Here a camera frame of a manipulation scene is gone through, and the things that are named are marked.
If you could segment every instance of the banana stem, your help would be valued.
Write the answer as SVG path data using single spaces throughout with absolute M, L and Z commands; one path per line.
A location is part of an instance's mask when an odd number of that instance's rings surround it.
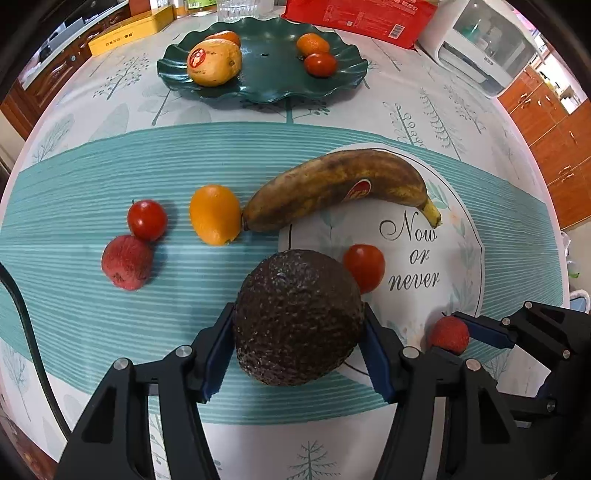
M 419 207 L 419 210 L 423 213 L 429 225 L 433 228 L 437 228 L 441 225 L 441 213 L 437 210 L 437 207 L 433 205 L 433 202 L 430 198 L 427 198 L 425 205 L 423 207 Z

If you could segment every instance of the red tomato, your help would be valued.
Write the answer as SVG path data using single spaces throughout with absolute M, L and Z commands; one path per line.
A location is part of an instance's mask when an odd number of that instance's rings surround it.
M 373 245 L 352 245 L 343 256 L 343 265 L 359 285 L 361 293 L 377 288 L 386 272 L 386 261 Z
M 153 200 L 135 202 L 127 212 L 127 225 L 137 238 L 155 242 L 168 224 L 168 217 L 162 206 Z
M 304 68 L 314 77 L 327 78 L 336 71 L 336 58 L 330 53 L 313 53 L 304 60 Z

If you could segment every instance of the orange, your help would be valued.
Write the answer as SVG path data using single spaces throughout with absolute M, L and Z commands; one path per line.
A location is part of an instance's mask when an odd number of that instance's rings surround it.
M 205 185 L 197 190 L 189 204 L 189 218 L 199 238 L 208 245 L 231 242 L 242 227 L 240 202 L 222 185 Z
M 305 33 L 297 39 L 295 46 L 304 57 L 313 53 L 328 53 L 330 51 L 329 43 L 320 35 L 315 33 Z
M 240 73 L 242 53 L 225 38 L 210 38 L 193 47 L 187 58 L 187 73 L 204 87 L 223 85 Z
M 205 40 L 209 40 L 210 38 L 225 38 L 226 40 L 233 41 L 236 45 L 240 46 L 240 37 L 232 30 L 224 30 L 223 32 L 214 33 L 213 35 L 205 37 Z

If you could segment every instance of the tangerine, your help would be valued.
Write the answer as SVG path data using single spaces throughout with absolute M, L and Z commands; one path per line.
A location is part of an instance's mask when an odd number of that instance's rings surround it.
M 199 238 L 220 246 L 234 240 L 242 227 L 240 201 L 222 185 L 205 185 L 189 204 L 189 218 Z
M 304 33 L 297 39 L 295 46 L 304 57 L 312 55 L 313 53 L 328 53 L 330 51 L 329 43 L 315 33 Z
M 210 38 L 224 38 L 225 40 L 229 40 L 240 46 L 240 37 L 232 30 L 224 30 L 223 32 L 214 33 L 213 35 L 205 37 L 205 40 L 209 40 Z

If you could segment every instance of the wooden cabinet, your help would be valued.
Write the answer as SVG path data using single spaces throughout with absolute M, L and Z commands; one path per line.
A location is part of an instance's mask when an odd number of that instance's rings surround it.
M 90 27 L 64 48 L 26 90 L 23 90 L 18 81 L 15 82 L 7 98 L 2 102 L 1 109 L 20 136 L 25 140 L 28 138 L 57 92 L 92 56 L 88 42 L 107 28 L 130 16 L 129 5 L 125 5 Z
M 521 77 L 518 77 L 515 79 L 511 87 L 499 97 L 499 101 L 505 110 L 511 113 L 521 102 L 526 100 L 531 92 L 531 88 L 521 79 Z
M 532 92 L 544 83 L 542 77 L 531 67 L 531 65 L 525 67 L 525 70 L 521 72 L 520 78 Z
M 76 45 L 69 45 L 29 85 L 26 92 L 33 97 L 41 111 L 48 107 L 57 92 L 80 67 L 78 55 Z
M 564 108 L 558 97 L 545 83 L 542 83 L 535 90 L 535 94 L 540 100 L 542 107 L 544 107 L 544 109 L 550 114 L 555 124 L 559 124 L 562 120 L 568 117 L 569 113 L 566 111 L 566 108 Z
M 560 227 L 591 217 L 591 102 L 569 115 L 530 66 L 499 101 L 540 167 Z
M 591 157 L 591 103 L 586 100 L 560 122 L 569 152 L 575 164 Z
M 581 166 L 577 166 L 548 185 L 561 228 L 580 222 L 591 215 L 591 198 Z
M 546 185 L 567 174 L 579 163 L 573 159 L 569 142 L 560 127 L 554 127 L 530 146 Z
M 543 107 L 537 90 L 513 110 L 511 118 L 528 145 L 533 144 L 556 124 L 548 110 Z
M 529 65 L 515 79 L 511 86 L 499 97 L 501 105 L 511 113 L 520 104 L 525 102 L 541 84 L 541 77 Z

